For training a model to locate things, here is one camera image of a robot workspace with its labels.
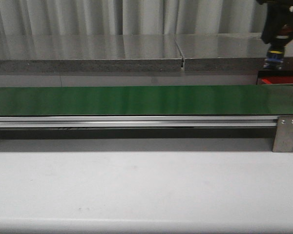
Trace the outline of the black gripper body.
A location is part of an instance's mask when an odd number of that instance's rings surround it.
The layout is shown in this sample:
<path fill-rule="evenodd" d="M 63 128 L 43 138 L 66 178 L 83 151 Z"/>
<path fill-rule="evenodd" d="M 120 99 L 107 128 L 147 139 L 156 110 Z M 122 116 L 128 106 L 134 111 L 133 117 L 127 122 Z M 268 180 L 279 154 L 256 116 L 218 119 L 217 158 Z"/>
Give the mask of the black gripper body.
<path fill-rule="evenodd" d="M 286 6 L 293 6 L 293 0 L 256 0 L 259 4 L 272 3 Z"/>

